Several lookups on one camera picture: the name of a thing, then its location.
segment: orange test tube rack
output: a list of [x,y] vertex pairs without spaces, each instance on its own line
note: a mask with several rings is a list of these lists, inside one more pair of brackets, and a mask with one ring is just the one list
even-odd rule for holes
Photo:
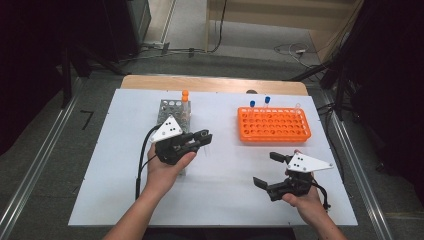
[[311,137],[301,108],[238,108],[243,142],[306,142]]

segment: orange cap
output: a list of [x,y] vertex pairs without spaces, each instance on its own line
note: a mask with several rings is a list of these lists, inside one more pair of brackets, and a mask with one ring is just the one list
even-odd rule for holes
[[188,91],[183,90],[183,96],[181,97],[181,101],[187,102],[188,101]]

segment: black cable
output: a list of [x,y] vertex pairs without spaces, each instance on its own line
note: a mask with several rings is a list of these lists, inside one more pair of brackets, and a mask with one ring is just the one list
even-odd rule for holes
[[137,200],[138,196],[140,195],[140,183],[141,183],[141,171],[144,168],[143,165],[143,157],[144,157],[144,151],[146,150],[147,140],[149,139],[150,135],[158,130],[160,128],[161,124],[154,126],[150,131],[147,133],[146,137],[144,138],[143,146],[141,147],[141,155],[140,155],[140,162],[138,163],[138,174],[137,174],[137,180],[135,182],[135,199]]
[[331,108],[332,106],[334,106],[334,103],[325,104],[321,107],[318,107],[317,111],[320,111],[321,109],[324,109],[324,108]]
[[221,45],[222,40],[222,25],[224,24],[224,16],[225,16],[225,9],[227,8],[227,0],[224,2],[224,8],[222,9],[222,15],[221,15],[221,23],[219,25],[219,40],[218,44],[215,46],[215,48],[212,51],[208,51],[208,53],[214,53],[216,50],[218,50],[219,46]]
[[[207,51],[206,53],[214,53],[214,52],[216,52],[218,50],[219,46],[221,45],[221,41],[222,41],[222,26],[224,24],[224,17],[225,17],[225,11],[226,11],[226,8],[227,8],[227,1],[228,0],[225,0],[225,2],[224,2],[224,8],[222,9],[221,21],[220,21],[220,26],[219,26],[219,40],[218,40],[218,43],[217,43],[217,45],[215,46],[215,48],[212,51]],[[155,48],[155,47],[150,47],[149,50],[151,50],[151,49],[162,50],[161,48]],[[172,48],[170,48],[170,49],[167,49],[167,51],[182,52],[182,53],[205,53],[205,50],[204,49],[198,49],[198,48],[188,48],[188,49],[184,49],[184,48],[174,48],[174,49],[172,49]]]
[[[325,75],[325,72],[324,71],[326,71],[326,70],[329,70],[329,71],[335,71],[335,70],[333,70],[333,69],[331,69],[331,68],[328,68],[326,65],[325,65],[325,63],[322,63],[322,64],[312,64],[312,65],[306,65],[306,64],[304,64],[303,62],[301,62],[300,61],[300,58],[303,56],[303,54],[304,53],[317,53],[317,52],[314,52],[314,51],[305,51],[305,52],[303,52],[303,53],[300,53],[300,54],[298,54],[299,55],[299,57],[295,57],[291,52],[289,52],[289,53],[282,53],[282,52],[280,52],[280,49],[279,49],[279,47],[282,47],[282,46],[296,46],[296,45],[298,45],[298,44],[303,44],[303,45],[305,45],[306,46],[306,50],[307,49],[309,49],[309,46],[307,45],[307,44],[305,44],[305,43],[291,43],[291,44],[281,44],[281,45],[278,45],[278,46],[276,46],[276,47],[274,47],[274,52],[276,52],[276,53],[278,53],[278,54],[281,54],[281,55],[290,55],[291,57],[293,57],[298,63],[300,63],[301,65],[303,65],[303,66],[305,66],[306,67],[306,69],[305,69],[305,71],[303,72],[303,73],[306,73],[309,69],[311,69],[311,68],[314,68],[314,67],[324,67],[325,69],[323,69],[323,70],[321,70],[321,71],[318,71],[318,72],[316,72],[316,73],[313,73],[313,74],[311,74],[311,75],[314,75],[316,78],[317,78],[317,80],[318,81],[321,81],[321,78],[319,78],[316,74],[317,73],[322,73],[323,75]],[[309,76],[307,76],[307,77],[305,77],[305,78],[308,78],[311,82],[315,82],[315,81],[313,81]]]
[[333,109],[331,107],[329,109],[327,109],[327,111],[320,113],[319,116],[327,115],[330,111],[333,111]]
[[145,162],[144,164],[143,164],[143,166],[141,166],[141,170],[140,170],[140,173],[142,173],[143,172],[143,169],[144,169],[144,167],[150,162],[150,161],[152,161],[153,160],[153,158],[155,158],[155,157],[157,157],[157,155],[155,154],[153,157],[151,157],[151,158],[149,158],[149,160],[147,160],[147,162]]
[[325,188],[321,187],[315,179],[314,179],[314,181],[315,182],[312,182],[311,184],[312,184],[312,186],[318,188],[321,191],[322,195],[324,196],[324,203],[322,204],[322,206],[327,211],[331,207],[331,205],[328,204],[327,191],[325,190]]

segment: black curtain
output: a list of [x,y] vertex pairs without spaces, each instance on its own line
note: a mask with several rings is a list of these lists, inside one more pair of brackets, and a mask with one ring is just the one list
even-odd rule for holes
[[0,1],[0,154],[63,86],[60,4]]
[[424,2],[378,2],[344,65],[360,86],[351,102],[380,143],[381,162],[413,183],[424,204]]

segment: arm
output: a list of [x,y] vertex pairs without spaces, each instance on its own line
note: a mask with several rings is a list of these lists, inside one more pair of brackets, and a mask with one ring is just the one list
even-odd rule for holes
[[[154,145],[147,153],[148,159],[153,156],[155,156]],[[147,165],[147,182],[140,196],[104,239],[140,240],[159,201],[174,185],[178,173],[195,156],[196,153],[189,152],[175,166],[162,163],[157,157],[154,157]]]
[[297,208],[299,215],[314,228],[320,239],[347,239],[322,206],[316,187],[312,186],[308,195],[302,197],[284,194],[283,200]]

